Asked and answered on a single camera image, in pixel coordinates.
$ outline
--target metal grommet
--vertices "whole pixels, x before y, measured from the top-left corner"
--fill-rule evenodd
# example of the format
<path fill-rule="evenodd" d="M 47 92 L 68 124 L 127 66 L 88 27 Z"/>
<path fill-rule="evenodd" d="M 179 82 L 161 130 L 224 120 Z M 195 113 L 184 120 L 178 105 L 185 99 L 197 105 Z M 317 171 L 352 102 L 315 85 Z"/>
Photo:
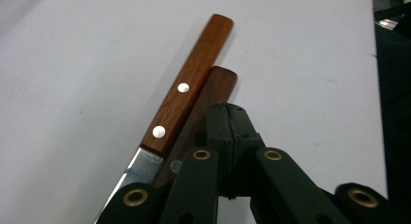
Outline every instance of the metal grommet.
<path fill-rule="evenodd" d="M 358 188 L 351 188 L 348 190 L 348 196 L 358 205 L 367 208 L 376 208 L 378 206 L 378 201 L 372 195 L 364 192 Z"/>
<path fill-rule="evenodd" d="M 170 170 L 172 170 L 173 173 L 177 174 L 181 169 L 181 164 L 181 161 L 173 160 L 173 162 L 170 164 Z"/>
<path fill-rule="evenodd" d="M 211 156 L 211 153 L 207 150 L 199 149 L 193 153 L 193 157 L 198 160 L 206 160 Z"/>
<path fill-rule="evenodd" d="M 269 149 L 264 152 L 264 156 L 269 160 L 277 161 L 282 159 L 282 154 L 277 150 Z"/>
<path fill-rule="evenodd" d="M 136 194 L 140 195 L 139 198 L 138 199 L 132 198 L 132 196 Z M 136 206 L 143 204 L 145 200 L 147 200 L 147 198 L 148 198 L 148 193 L 144 189 L 141 189 L 141 188 L 133 189 L 129 191 L 128 193 L 126 193 L 126 195 L 124 195 L 123 203 L 127 207 L 136 207 Z"/>

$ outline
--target metal rivet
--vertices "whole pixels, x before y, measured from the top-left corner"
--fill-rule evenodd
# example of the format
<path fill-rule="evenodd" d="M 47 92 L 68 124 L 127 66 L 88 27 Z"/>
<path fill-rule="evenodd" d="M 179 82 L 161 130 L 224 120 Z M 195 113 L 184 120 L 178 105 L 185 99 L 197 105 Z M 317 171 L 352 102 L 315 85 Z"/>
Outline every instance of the metal rivet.
<path fill-rule="evenodd" d="M 358 205 L 367 208 L 376 208 L 378 201 L 373 196 L 358 188 L 351 188 L 348 190 L 348 196 Z"/>
<path fill-rule="evenodd" d="M 282 159 L 282 154 L 278 152 L 277 150 L 272 150 L 272 149 L 269 149 L 266 152 L 264 152 L 264 156 L 266 156 L 266 158 L 268 158 L 269 160 L 274 160 L 274 161 Z"/>
<path fill-rule="evenodd" d="M 135 194 L 138 194 L 141 197 L 138 199 L 133 199 L 132 196 Z M 148 198 L 148 193 L 144 189 L 141 189 L 141 188 L 133 189 L 129 191 L 128 193 L 126 193 L 126 195 L 124 195 L 123 203 L 127 207 L 136 207 L 136 206 L 143 204 L 145 200 L 147 200 L 147 198 Z"/>
<path fill-rule="evenodd" d="M 209 151 L 206 151 L 206 150 L 203 150 L 203 149 L 196 150 L 196 151 L 193 153 L 193 157 L 194 157 L 195 159 L 198 159 L 198 160 L 206 160 L 206 159 L 208 159 L 210 156 L 211 156 L 211 153 L 210 153 Z"/>
<path fill-rule="evenodd" d="M 170 170 L 172 170 L 173 173 L 177 174 L 181 169 L 181 164 L 181 161 L 173 160 L 172 164 L 170 164 Z"/>
<path fill-rule="evenodd" d="M 179 92 L 184 93 L 190 90 L 190 85 L 187 83 L 180 83 L 177 89 Z"/>
<path fill-rule="evenodd" d="M 166 134 L 166 129 L 163 126 L 159 125 L 159 126 L 154 127 L 153 129 L 154 138 L 161 139 L 164 137 L 165 134 Z"/>

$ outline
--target white table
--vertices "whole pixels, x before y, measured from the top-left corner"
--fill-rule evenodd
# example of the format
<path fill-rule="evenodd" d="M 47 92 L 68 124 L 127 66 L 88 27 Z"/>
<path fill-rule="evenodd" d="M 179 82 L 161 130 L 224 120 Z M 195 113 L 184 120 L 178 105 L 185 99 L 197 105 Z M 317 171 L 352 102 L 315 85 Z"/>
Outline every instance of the white table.
<path fill-rule="evenodd" d="M 371 0 L 0 0 L 1 222 L 92 223 L 213 13 L 266 145 L 385 195 Z"/>

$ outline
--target knife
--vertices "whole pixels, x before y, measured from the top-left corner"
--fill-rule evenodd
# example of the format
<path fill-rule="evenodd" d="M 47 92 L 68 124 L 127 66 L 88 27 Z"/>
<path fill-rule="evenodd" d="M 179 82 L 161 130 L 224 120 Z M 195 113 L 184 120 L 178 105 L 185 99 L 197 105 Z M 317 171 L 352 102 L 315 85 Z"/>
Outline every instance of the knife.
<path fill-rule="evenodd" d="M 113 193 L 132 182 L 153 182 L 233 25 L 231 19 L 221 15 L 213 15 L 208 21 Z"/>

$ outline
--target brown wooden handle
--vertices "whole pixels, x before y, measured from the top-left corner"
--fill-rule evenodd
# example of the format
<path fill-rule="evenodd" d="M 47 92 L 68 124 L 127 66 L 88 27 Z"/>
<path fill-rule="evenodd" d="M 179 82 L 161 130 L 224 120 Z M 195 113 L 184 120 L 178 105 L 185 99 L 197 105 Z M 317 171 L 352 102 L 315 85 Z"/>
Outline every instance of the brown wooden handle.
<path fill-rule="evenodd" d="M 233 21 L 229 18 L 221 15 L 211 17 L 149 125 L 140 147 L 159 156 L 167 156 L 232 28 Z M 178 91 L 178 86 L 182 83 L 189 85 L 188 91 Z M 165 130 L 164 136 L 160 138 L 153 135 L 157 126 Z"/>
<path fill-rule="evenodd" d="M 171 170 L 172 162 L 174 160 L 182 161 L 185 152 L 195 146 L 195 134 L 206 131 L 207 109 L 215 104 L 227 102 L 236 82 L 236 73 L 222 67 L 214 66 L 211 68 L 172 151 L 158 171 L 153 183 L 154 186 L 160 187 L 175 177 L 175 173 Z"/>

